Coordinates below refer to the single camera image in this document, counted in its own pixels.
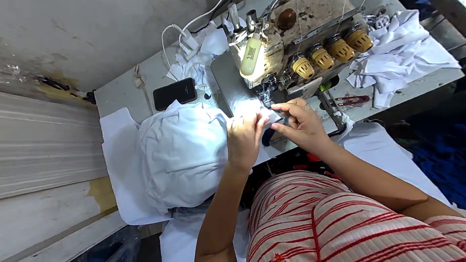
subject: right hand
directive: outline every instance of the right hand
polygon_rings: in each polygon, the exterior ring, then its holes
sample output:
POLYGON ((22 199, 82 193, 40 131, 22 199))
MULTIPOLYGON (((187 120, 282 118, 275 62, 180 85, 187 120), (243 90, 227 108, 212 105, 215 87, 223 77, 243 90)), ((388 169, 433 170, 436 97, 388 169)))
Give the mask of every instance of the right hand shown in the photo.
POLYGON ((282 133, 302 149, 318 156, 319 152, 333 142, 325 132, 317 113, 310 106, 304 109, 305 105, 307 102, 302 98, 273 104, 272 109, 289 114, 289 126, 274 123, 271 128, 282 133))

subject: dark blue fabric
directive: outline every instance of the dark blue fabric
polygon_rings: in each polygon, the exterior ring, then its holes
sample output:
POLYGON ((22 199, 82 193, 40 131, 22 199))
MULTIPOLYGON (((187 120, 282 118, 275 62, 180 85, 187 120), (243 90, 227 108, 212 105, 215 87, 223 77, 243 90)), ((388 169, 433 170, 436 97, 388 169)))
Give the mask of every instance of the dark blue fabric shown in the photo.
POLYGON ((466 114, 421 114, 408 122, 421 138, 409 148, 414 162, 450 202, 466 209, 466 114))

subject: red striped shirt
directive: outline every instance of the red striped shirt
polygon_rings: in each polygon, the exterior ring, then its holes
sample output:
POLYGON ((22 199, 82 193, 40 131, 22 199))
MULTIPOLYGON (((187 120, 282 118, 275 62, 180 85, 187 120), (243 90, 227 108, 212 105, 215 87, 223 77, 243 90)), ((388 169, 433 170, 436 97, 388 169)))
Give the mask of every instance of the red striped shirt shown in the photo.
POLYGON ((337 179, 294 171, 266 181, 250 218, 247 261, 462 261, 466 219, 424 222, 352 193, 337 179))

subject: power cord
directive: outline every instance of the power cord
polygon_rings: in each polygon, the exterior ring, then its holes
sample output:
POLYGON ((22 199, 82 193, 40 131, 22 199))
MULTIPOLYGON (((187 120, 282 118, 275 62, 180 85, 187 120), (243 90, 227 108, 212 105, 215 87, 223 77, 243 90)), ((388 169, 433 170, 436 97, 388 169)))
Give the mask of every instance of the power cord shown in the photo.
MULTIPOLYGON (((204 13, 204 14, 202 14, 202 15, 200 15, 200 16, 194 18, 193 20, 191 20, 189 23, 187 23, 187 24, 185 25, 185 27, 183 27, 183 30, 182 30, 182 31, 184 32, 184 31, 186 30, 186 28, 188 28, 188 26, 190 26, 192 23, 194 23, 197 19, 199 19, 199 18, 201 18, 201 17, 204 17, 205 15, 208 15, 208 14, 212 13, 213 11, 215 11, 215 9, 216 9, 223 1, 224 1, 224 0, 220 0, 212 9, 210 9, 209 12, 204 13)), ((181 34, 179 34, 178 42, 181 43, 181 34)))
MULTIPOLYGON (((217 12, 224 4, 226 4, 228 2, 228 0, 223 0, 222 3, 213 11, 212 15, 210 16, 209 18, 209 21, 207 22, 207 24, 201 28, 199 28, 198 30, 196 31, 190 31, 191 34, 197 34, 199 33, 202 29, 206 28, 207 26, 209 26, 209 23, 210 21, 212 21, 213 19, 213 16, 215 15, 215 12, 217 12)), ((230 17, 230 12, 228 12, 228 14, 226 15, 226 19, 228 20, 228 18, 230 17)))
POLYGON ((180 32, 180 37, 181 37, 181 35, 186 36, 186 34, 185 34, 185 33, 183 32, 183 30, 182 30, 178 25, 176 25, 176 24, 168 25, 168 26, 165 27, 165 29, 162 31, 162 49, 164 50, 165 59, 167 60, 168 71, 176 78, 177 81, 179 81, 178 78, 176 77, 176 75, 171 71, 170 61, 168 61, 167 53, 165 52, 164 34, 165 34, 165 31, 167 31, 167 29, 169 29, 169 28, 178 29, 178 31, 180 32))

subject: black phone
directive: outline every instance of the black phone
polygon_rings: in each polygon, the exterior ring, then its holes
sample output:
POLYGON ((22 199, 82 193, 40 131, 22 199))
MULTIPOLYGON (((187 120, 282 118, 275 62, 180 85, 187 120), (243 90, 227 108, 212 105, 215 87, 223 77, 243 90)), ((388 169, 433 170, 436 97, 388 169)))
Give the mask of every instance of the black phone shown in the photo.
POLYGON ((194 79, 186 78, 167 86, 155 89, 154 104, 157 111, 167 109, 173 101, 178 100, 180 104, 192 102, 198 98, 194 79))

